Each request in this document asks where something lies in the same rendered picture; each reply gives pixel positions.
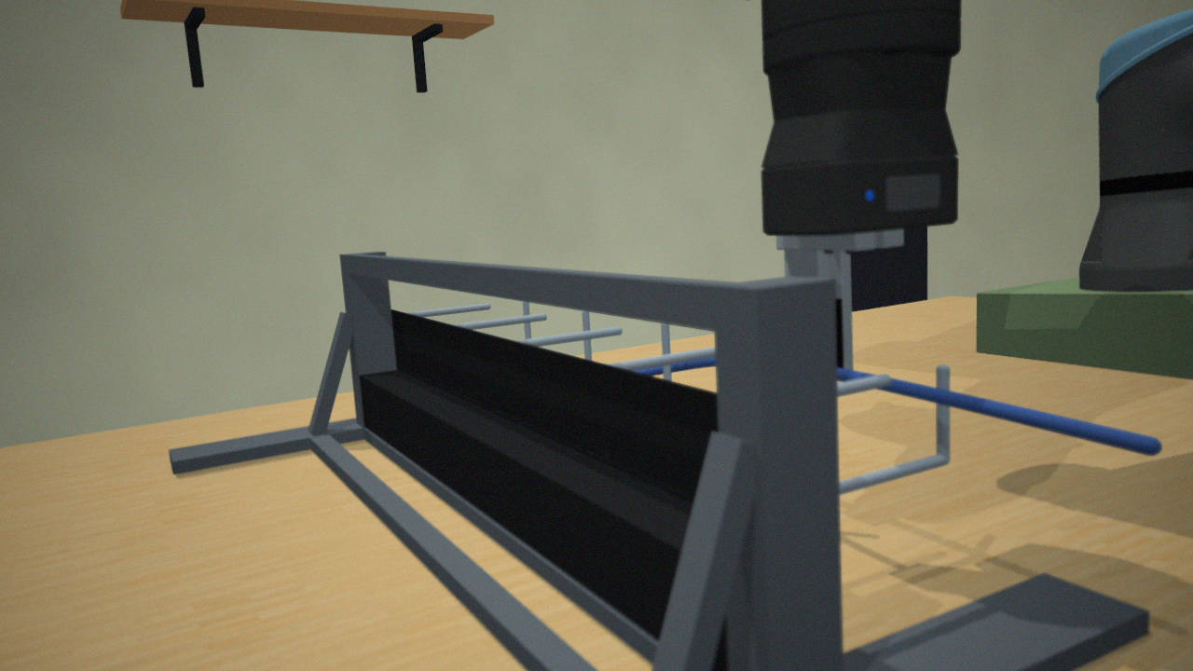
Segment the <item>blue cable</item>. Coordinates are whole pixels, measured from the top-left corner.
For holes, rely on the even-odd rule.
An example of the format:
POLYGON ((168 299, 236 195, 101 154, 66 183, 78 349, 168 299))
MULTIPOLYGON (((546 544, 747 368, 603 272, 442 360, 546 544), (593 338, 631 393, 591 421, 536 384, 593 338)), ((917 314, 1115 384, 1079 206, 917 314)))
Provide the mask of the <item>blue cable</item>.
MULTIPOLYGON (((672 364, 672 373, 685 371, 697 368, 716 367, 716 357, 707 361, 691 361, 686 363, 672 364)), ((877 375, 837 368, 837 381, 845 382, 849 378, 877 377, 877 375)), ((968 410, 979 415, 1001 418, 1010 423, 1020 423, 1027 426, 1036 426, 1041 430, 1065 433, 1078 439, 1088 439, 1099 445, 1121 447, 1121 449, 1155 456, 1160 453, 1160 439, 1151 436, 1143 436, 1131 431, 1101 426, 1094 423, 1086 423, 1074 418, 1062 415, 1050 415, 1049 413, 1030 410, 1010 404, 1000 404, 983 398, 975 398, 963 392, 942 390, 926 384, 916 384, 903 378, 892 378, 889 387, 876 388, 877 390, 897 392, 900 395, 916 398, 932 404, 942 404, 959 410, 968 410)))

